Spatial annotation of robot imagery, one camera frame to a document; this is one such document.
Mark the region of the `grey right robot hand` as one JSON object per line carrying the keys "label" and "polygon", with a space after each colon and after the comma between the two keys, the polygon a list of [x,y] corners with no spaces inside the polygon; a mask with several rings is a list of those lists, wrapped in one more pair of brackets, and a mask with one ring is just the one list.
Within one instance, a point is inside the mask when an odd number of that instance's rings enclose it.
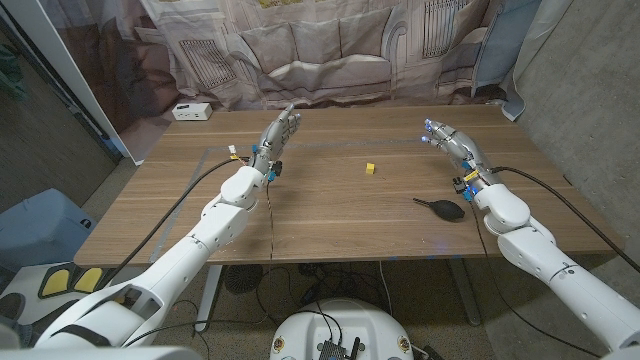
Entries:
{"label": "grey right robot hand", "polygon": [[471,137],[450,125],[430,119],[424,121],[424,128],[426,134],[421,141],[438,148],[450,158],[472,195],[503,183],[497,174],[490,171],[492,165],[488,157]]}

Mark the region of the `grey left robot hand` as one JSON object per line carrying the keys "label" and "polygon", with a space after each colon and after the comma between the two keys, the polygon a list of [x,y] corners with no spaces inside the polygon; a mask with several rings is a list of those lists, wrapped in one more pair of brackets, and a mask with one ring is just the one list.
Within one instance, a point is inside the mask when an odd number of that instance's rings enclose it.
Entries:
{"label": "grey left robot hand", "polygon": [[279,160],[289,138],[300,126],[300,114],[294,113],[294,105],[289,104],[263,131],[256,152],[252,155],[249,166],[265,175],[272,163]]}

